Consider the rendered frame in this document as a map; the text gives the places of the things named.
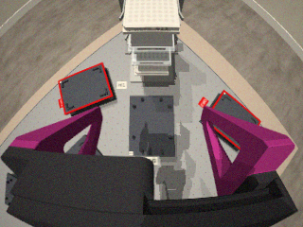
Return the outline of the cream multiwell plate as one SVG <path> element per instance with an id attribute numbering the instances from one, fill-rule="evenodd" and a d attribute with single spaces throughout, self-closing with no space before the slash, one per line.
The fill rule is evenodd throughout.
<path id="1" fill-rule="evenodd" d="M 180 34 L 177 0 L 126 0 L 127 34 Z"/>

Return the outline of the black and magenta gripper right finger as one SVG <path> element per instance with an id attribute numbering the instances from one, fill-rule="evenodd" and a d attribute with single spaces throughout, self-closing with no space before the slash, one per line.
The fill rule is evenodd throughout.
<path id="1" fill-rule="evenodd" d="M 277 170 L 295 147 L 285 134 L 208 106 L 203 107 L 201 119 L 218 196 L 233 194 L 252 174 Z M 240 144 L 241 150 L 233 163 L 213 124 Z"/>

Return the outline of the white multi-well plate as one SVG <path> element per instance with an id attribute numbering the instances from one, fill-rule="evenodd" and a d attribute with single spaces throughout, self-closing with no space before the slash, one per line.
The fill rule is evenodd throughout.
<path id="1" fill-rule="evenodd" d="M 135 66 L 135 76 L 168 76 L 168 66 Z"/>
<path id="2" fill-rule="evenodd" d="M 132 66 L 171 66 L 170 53 L 133 53 Z"/>

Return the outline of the grey plate hotel rack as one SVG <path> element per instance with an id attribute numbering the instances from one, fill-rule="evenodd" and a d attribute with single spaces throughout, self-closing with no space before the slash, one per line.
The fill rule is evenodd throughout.
<path id="1" fill-rule="evenodd" d="M 119 21 L 122 20 L 122 25 L 123 25 L 126 0 L 118 0 L 118 1 L 119 1 L 120 9 L 121 9 L 121 15 L 119 17 Z M 181 20 L 182 21 L 184 20 L 184 17 L 181 13 L 183 4 L 184 4 L 184 0 L 177 0 L 178 16 L 179 16 L 180 25 L 181 25 Z M 126 35 L 125 41 L 127 41 L 127 44 L 129 44 L 129 34 Z M 178 37 L 176 34 L 174 34 L 174 44 L 176 44 L 176 41 L 178 41 Z M 169 75 L 168 76 L 135 76 L 134 75 L 134 66 L 132 66 L 133 53 L 131 53 L 129 55 L 131 55 L 130 82 L 173 82 L 173 71 L 172 71 L 172 55 L 174 55 L 173 53 L 170 53 L 171 66 L 169 66 Z"/>

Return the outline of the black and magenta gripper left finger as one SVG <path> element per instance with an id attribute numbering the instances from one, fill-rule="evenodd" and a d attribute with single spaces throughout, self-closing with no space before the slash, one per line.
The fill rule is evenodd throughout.
<path id="1" fill-rule="evenodd" d="M 96 155 L 102 120 L 101 108 L 97 106 L 84 113 L 17 136 L 9 146 L 64 153 L 65 143 L 91 125 L 78 154 Z"/>

